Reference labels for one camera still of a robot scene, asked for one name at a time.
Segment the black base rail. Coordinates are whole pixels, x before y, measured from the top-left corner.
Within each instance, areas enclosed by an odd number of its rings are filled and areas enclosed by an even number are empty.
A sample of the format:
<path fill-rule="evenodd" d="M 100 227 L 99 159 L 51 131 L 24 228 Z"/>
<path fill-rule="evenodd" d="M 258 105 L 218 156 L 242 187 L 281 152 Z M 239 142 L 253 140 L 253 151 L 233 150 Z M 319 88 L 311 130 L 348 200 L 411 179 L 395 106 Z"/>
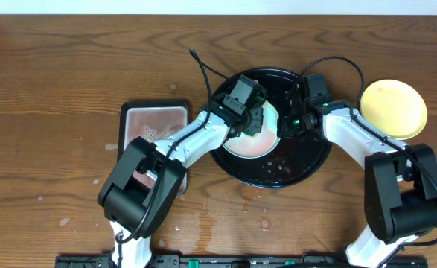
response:
<path fill-rule="evenodd" d="M 57 256 L 55 268 L 109 268 L 114 267 L 110 254 L 90 256 Z M 149 268 L 335 268 L 349 267 L 342 258 L 331 255 L 305 255 L 302 258 L 238 258 L 238 257 L 179 257 L 156 255 L 146 264 Z"/>

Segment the mint plate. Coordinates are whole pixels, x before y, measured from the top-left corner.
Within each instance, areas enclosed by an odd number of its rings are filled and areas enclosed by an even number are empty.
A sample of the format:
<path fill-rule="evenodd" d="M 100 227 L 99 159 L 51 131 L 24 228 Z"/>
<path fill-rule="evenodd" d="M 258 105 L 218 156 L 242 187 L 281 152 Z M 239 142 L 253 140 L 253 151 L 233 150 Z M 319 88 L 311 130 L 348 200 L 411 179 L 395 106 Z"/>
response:
<path fill-rule="evenodd" d="M 270 153 L 279 143 L 278 132 L 279 114 L 268 101 L 262 105 L 263 124 L 261 131 L 253 136 L 241 134 L 224 143 L 223 147 L 234 156 L 244 159 L 255 159 Z"/>

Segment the black rectangular soapy tray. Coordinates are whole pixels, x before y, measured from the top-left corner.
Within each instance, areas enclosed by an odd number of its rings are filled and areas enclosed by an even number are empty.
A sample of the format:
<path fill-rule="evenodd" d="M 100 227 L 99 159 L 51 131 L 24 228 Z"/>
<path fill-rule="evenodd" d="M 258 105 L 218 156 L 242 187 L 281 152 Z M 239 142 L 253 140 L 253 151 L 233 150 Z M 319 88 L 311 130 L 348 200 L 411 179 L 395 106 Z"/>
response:
<path fill-rule="evenodd" d="M 131 100 L 120 112 L 118 156 L 138 136 L 148 142 L 165 139 L 188 125 L 188 102 L 185 100 Z"/>

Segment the green and yellow sponge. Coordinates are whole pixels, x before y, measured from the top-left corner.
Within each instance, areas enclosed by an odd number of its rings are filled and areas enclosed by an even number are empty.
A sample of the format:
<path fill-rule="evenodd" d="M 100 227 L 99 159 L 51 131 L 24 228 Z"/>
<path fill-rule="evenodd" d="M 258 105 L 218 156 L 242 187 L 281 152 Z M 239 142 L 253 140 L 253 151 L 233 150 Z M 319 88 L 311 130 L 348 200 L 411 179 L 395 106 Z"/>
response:
<path fill-rule="evenodd" d="M 247 112 L 248 123 L 243 130 L 246 135 L 253 136 L 261 132 L 264 122 L 264 102 L 264 98 L 258 97 L 253 107 Z"/>

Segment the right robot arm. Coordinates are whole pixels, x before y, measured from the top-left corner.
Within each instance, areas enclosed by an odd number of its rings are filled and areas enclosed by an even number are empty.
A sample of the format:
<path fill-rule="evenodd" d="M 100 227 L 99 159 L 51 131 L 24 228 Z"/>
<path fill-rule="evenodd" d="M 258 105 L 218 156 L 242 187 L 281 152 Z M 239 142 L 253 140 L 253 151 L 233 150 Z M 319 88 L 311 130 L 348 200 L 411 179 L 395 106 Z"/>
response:
<path fill-rule="evenodd" d="M 292 89 L 278 122 L 286 135 L 316 133 L 341 147 L 364 170 L 367 226 L 345 250 L 355 267 L 387 267 L 407 246 L 437 228 L 437 163 L 425 144 L 409 146 L 380 131 L 353 103 L 333 100 L 327 92 Z M 437 238 L 424 242 L 437 244 Z"/>

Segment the yellow plate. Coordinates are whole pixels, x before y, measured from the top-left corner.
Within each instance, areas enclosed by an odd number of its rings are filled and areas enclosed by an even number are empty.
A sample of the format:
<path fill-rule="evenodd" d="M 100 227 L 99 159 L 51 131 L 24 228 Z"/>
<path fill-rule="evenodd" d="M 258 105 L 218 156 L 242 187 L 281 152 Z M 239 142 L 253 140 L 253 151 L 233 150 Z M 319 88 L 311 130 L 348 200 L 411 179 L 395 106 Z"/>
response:
<path fill-rule="evenodd" d="M 363 117 L 397 140 L 419 134 L 427 123 L 427 107 L 421 95 L 399 80 L 378 80 L 360 98 Z"/>

